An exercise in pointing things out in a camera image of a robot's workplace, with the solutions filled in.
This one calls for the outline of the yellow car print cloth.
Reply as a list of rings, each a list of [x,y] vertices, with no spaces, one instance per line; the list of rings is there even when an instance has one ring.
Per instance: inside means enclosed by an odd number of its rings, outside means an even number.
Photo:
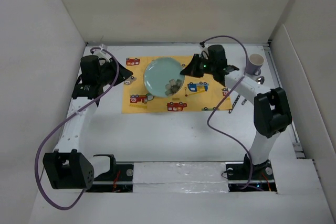
[[[126,68],[133,75],[123,84],[122,113],[212,111],[229,92],[206,74],[203,78],[186,77],[177,94],[155,97],[145,87],[143,76],[149,63],[157,58],[126,58]]]

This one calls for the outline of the green floral plate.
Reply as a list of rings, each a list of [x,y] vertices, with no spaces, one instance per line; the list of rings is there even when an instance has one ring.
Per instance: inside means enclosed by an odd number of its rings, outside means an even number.
[[[154,97],[168,98],[177,94],[184,84],[182,65],[170,57],[152,60],[143,75],[144,86]]]

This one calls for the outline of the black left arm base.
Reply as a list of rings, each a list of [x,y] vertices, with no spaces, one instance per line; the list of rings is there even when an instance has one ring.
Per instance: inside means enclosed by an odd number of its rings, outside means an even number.
[[[107,172],[94,179],[87,193],[132,193],[133,163],[117,163],[115,172]]]

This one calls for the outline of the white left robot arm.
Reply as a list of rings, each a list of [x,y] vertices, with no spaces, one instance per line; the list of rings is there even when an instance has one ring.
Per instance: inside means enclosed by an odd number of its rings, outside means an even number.
[[[43,156],[43,165],[53,189],[90,189],[95,178],[112,180],[118,173],[112,154],[85,157],[82,152],[84,136],[101,95],[106,93],[104,87],[123,83],[133,73],[118,61],[95,55],[82,57],[80,70],[71,95],[71,119],[65,123],[53,152]]]

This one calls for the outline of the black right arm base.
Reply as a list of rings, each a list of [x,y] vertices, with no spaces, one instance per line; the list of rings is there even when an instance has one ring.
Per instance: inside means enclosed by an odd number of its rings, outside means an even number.
[[[250,173],[250,166],[243,162],[228,162],[221,176],[227,179],[228,189],[233,192],[277,192],[275,177],[271,162],[264,167],[254,167]]]

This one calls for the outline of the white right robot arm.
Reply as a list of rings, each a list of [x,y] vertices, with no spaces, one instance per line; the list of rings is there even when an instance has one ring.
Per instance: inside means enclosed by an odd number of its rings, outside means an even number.
[[[229,65],[222,45],[205,46],[195,54],[191,62],[181,71],[184,76],[201,78],[209,74],[221,85],[241,94],[254,106],[254,126],[256,135],[246,155],[248,163],[243,165],[243,173],[254,179],[261,174],[261,165],[268,161],[270,151],[280,135],[292,122],[292,115],[284,89],[271,89],[251,78],[260,73],[264,59],[260,55],[246,55],[244,70]]]

